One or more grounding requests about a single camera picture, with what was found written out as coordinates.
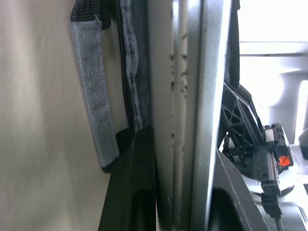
gray fabric strap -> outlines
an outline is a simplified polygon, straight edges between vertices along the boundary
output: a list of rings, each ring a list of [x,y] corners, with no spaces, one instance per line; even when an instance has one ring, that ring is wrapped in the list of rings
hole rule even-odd
[[[79,79],[102,167],[119,156],[103,69],[101,22],[71,21]]]

bag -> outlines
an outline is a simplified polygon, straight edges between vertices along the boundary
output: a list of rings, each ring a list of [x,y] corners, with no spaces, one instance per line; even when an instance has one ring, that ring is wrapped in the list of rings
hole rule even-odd
[[[103,67],[103,30],[118,27],[128,128],[115,134]],[[101,167],[110,172],[135,133],[152,124],[146,0],[77,0],[71,31],[79,80]]]

black cable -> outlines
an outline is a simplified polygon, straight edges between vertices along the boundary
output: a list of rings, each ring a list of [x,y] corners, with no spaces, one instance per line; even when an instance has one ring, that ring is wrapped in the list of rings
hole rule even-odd
[[[281,218],[275,219],[275,222],[276,222],[276,226],[277,226],[278,231],[284,231]]]

orange light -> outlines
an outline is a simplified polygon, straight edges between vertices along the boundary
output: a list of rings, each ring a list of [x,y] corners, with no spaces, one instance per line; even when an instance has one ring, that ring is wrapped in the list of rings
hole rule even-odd
[[[289,166],[291,164],[290,158],[288,156],[281,156],[279,157],[279,165],[282,167]]]

metal frame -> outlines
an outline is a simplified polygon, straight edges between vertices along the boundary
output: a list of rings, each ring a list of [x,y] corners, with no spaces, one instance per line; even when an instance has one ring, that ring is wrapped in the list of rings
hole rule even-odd
[[[208,227],[230,12],[230,0],[203,1],[192,231],[204,231]]]
[[[230,10],[231,0],[149,1],[162,230],[207,230]]]

